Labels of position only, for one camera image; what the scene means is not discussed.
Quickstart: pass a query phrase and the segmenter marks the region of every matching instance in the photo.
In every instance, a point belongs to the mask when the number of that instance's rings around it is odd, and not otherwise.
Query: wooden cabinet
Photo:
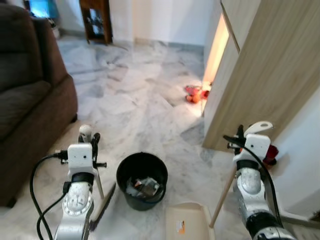
[[[222,136],[240,124],[271,121],[274,140],[320,86],[320,1],[221,3],[239,54],[229,37],[204,109],[203,146],[226,151]]]

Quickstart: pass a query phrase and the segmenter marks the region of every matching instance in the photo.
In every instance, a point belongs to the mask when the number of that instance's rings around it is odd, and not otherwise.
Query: marble floor
[[[65,130],[50,152],[75,143],[79,126],[85,123],[101,133],[98,160],[108,164],[107,169],[100,170],[105,191],[116,180],[119,163],[132,153],[153,153],[168,169],[165,198],[146,212],[131,209],[117,187],[90,239],[164,240],[165,210],[173,204],[197,202],[208,206],[213,214],[232,155],[201,147],[204,139],[201,106],[184,99],[185,85],[201,84],[203,49],[161,42],[88,45],[75,37],[64,37],[58,45],[74,79],[79,121]],[[68,167],[57,160],[44,163],[38,170],[35,194],[42,208],[61,195],[67,172]],[[96,187],[93,195],[98,206],[101,200]],[[53,233],[61,216],[60,204],[46,215]],[[2,211],[1,239],[37,239],[37,218],[26,182],[15,207]],[[250,239],[232,192],[218,217],[215,234],[217,240]]]

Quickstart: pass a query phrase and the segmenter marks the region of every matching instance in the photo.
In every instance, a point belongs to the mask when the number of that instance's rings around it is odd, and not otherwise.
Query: sticker
[[[176,221],[176,232],[179,234],[185,234],[185,221]]]

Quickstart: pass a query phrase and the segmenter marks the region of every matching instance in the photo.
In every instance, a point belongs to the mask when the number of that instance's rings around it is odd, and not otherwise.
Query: brown sofa
[[[0,206],[13,202],[77,108],[49,22],[0,4]]]

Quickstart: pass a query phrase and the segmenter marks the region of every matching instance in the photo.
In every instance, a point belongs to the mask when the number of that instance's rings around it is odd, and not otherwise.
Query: sofa cushion
[[[48,82],[38,81],[0,94],[0,141],[44,98],[50,88]]]
[[[28,12],[0,3],[0,29],[0,92],[43,80],[40,48]]]

